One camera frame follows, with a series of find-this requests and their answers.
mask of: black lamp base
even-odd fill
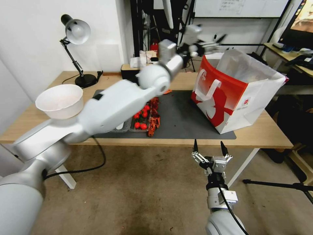
[[[92,74],[84,74],[84,79],[80,76],[75,79],[75,84],[81,88],[90,87],[98,82],[97,78]]]

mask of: bag handle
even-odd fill
[[[197,76],[197,79],[196,79],[196,85],[195,85],[195,93],[197,96],[199,96],[203,101],[207,101],[207,100],[210,100],[212,99],[212,96],[216,90],[217,87],[221,87],[221,84],[222,82],[215,79],[212,84],[211,84],[211,87],[208,91],[207,94],[203,94],[199,89],[198,89],[198,85],[199,85],[199,80],[200,78],[203,76],[206,76],[206,70],[205,69],[202,69],[199,73],[198,73],[198,76]]]

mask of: red and white paper bag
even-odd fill
[[[220,134],[252,125],[288,79],[238,50],[202,59],[191,98]]]

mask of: desk lamp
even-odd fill
[[[91,33],[89,25],[85,21],[73,19],[69,15],[63,15],[61,17],[61,21],[65,26],[66,37],[61,39],[60,42],[71,58],[75,68],[79,72],[79,77],[75,79],[75,84],[81,88],[86,88],[96,84],[98,82],[96,77],[92,74],[84,74],[82,67],[77,61],[74,60],[73,56],[67,48],[67,45],[70,43],[80,45],[88,40]]]

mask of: brown carpet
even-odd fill
[[[68,170],[102,161],[96,146],[72,148]],[[46,181],[47,196],[33,235],[205,234],[207,182],[190,148],[104,148],[107,164],[73,175],[74,190],[58,176]],[[209,151],[200,148],[201,153]],[[313,205],[302,192],[244,185],[245,178],[283,183],[297,178],[286,164],[275,164],[259,151],[231,187],[239,198],[234,212],[250,235],[312,234]]]

